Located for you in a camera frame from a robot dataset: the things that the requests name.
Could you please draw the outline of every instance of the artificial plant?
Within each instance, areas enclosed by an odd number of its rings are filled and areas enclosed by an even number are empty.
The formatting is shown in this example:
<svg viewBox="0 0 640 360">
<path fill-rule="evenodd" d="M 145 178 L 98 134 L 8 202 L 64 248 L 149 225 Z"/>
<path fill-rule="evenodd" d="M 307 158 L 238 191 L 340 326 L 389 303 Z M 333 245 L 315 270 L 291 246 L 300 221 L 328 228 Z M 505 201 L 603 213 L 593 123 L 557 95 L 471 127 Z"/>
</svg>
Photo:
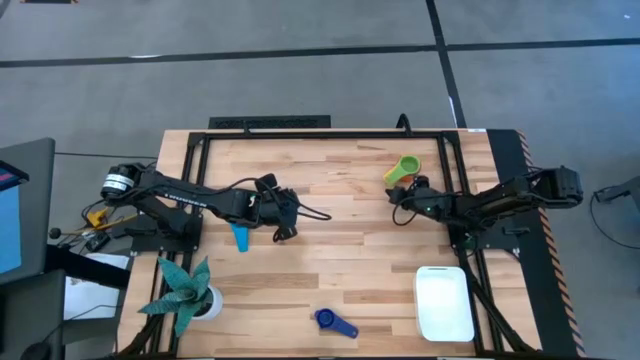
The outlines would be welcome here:
<svg viewBox="0 0 640 360">
<path fill-rule="evenodd" d="M 158 257 L 164 279 L 173 291 L 145 305 L 138 312 L 149 315 L 176 313 L 176 336 L 182 335 L 191 318 L 206 304 L 213 302 L 213 294 L 207 291 L 211 278 L 207 260 L 208 257 L 205 257 L 193 270 L 193 277 L 190 277 L 175 263 Z"/>
</svg>

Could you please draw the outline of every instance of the concrete floor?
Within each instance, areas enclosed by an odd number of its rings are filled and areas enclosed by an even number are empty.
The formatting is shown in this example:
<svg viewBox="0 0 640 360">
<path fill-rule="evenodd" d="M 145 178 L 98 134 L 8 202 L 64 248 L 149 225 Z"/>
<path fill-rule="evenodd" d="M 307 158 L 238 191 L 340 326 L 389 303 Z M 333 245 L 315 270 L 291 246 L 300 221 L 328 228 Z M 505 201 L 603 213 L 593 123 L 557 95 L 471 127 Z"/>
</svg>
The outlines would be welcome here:
<svg viewBox="0 0 640 360">
<path fill-rule="evenodd" d="M 450 44 L 640 36 L 632 0 L 436 4 Z M 0 18 L 0 61 L 434 43 L 419 0 L 12 1 Z M 450 57 L 469 127 L 522 129 L 534 161 L 578 170 L 587 194 L 640 175 L 637 46 Z M 334 127 L 386 127 L 405 112 L 414 127 L 454 126 L 434 52 L 0 69 L 0 79 L 0 146 L 51 136 L 58 151 L 155 156 L 165 129 L 204 128 L 210 116 L 330 114 Z M 57 156 L 51 225 L 77 226 L 122 161 Z M 587 353 L 636 358 L 639 252 L 597 233 L 588 204 L 550 216 Z M 640 245 L 630 200 L 596 216 Z M 111 341 L 67 357 L 101 355 Z"/>
</svg>

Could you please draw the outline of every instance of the white plastic container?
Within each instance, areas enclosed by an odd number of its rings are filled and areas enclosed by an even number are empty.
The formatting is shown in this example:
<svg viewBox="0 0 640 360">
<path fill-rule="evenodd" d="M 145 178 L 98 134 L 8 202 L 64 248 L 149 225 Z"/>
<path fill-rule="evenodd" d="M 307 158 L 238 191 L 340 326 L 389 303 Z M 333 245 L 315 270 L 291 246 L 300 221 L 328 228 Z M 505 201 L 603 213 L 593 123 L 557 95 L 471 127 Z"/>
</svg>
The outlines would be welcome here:
<svg viewBox="0 0 640 360">
<path fill-rule="evenodd" d="M 211 286 L 211 284 L 209 284 L 209 290 L 211 290 L 211 293 L 213 294 L 213 303 L 211 304 L 209 311 L 200 316 L 194 316 L 192 318 L 193 320 L 211 320 L 218 316 L 220 311 L 222 311 L 222 304 L 224 303 L 222 293 L 218 288 Z"/>
<path fill-rule="evenodd" d="M 415 281 L 418 330 L 429 341 L 468 342 L 473 320 L 467 277 L 459 267 L 423 266 Z"/>
</svg>

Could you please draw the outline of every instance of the wooden table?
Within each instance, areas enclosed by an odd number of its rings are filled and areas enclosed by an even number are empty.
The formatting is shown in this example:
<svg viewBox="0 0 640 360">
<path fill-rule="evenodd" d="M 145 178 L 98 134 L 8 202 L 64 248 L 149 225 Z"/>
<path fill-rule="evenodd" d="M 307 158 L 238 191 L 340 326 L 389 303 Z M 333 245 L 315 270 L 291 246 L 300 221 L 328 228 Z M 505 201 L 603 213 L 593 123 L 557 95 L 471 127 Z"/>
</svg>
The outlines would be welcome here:
<svg viewBox="0 0 640 360">
<path fill-rule="evenodd" d="M 180 177 L 188 134 L 165 132 L 157 164 L 160 172 Z M 459 137 L 472 192 L 498 183 L 488 133 L 463 130 Z M 458 260 L 444 225 L 423 217 L 405 227 L 391 222 L 393 206 L 387 202 L 382 175 L 401 154 L 417 155 L 431 186 L 444 190 L 432 139 L 212 141 L 206 186 L 224 187 L 243 177 L 273 172 L 281 186 L 293 188 L 301 202 L 330 213 L 333 220 L 299 217 L 298 236 L 284 244 L 272 242 L 274 228 L 253 230 L 249 252 L 239 253 L 229 225 L 205 212 L 193 264 L 209 257 L 212 284 L 224 294 L 224 307 L 214 320 L 191 322 L 180 338 L 178 355 L 474 354 L 472 343 L 434 343 L 418 334 L 413 296 L 417 268 L 457 266 Z M 455 173 L 453 155 L 449 161 Z M 484 253 L 496 305 L 526 342 L 540 348 L 520 263 L 502 250 Z M 118 329 L 122 347 L 145 323 L 146 316 L 137 310 L 149 302 L 155 262 L 152 253 L 135 258 Z M 358 326 L 359 337 L 319 331 L 313 313 L 324 307 Z M 486 314 L 479 303 L 478 308 L 483 340 L 491 348 Z M 161 351 L 168 348 L 173 320 L 166 318 Z"/>
</svg>

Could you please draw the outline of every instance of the white pot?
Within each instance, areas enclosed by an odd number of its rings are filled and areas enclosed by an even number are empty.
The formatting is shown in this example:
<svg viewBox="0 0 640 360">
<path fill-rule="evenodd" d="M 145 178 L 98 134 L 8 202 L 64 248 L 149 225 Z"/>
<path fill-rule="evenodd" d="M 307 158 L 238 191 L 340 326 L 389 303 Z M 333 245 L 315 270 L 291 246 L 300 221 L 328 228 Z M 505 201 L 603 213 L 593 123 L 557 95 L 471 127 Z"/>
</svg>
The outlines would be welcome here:
<svg viewBox="0 0 640 360">
<path fill-rule="evenodd" d="M 211 304 L 209 311 L 200 316 L 194 316 L 193 320 L 211 320 L 218 316 L 220 311 L 222 311 L 222 303 L 224 302 L 222 299 L 222 293 L 218 288 L 211 286 L 211 284 L 209 284 L 209 290 L 211 290 L 211 293 L 213 294 L 213 303 Z"/>
</svg>

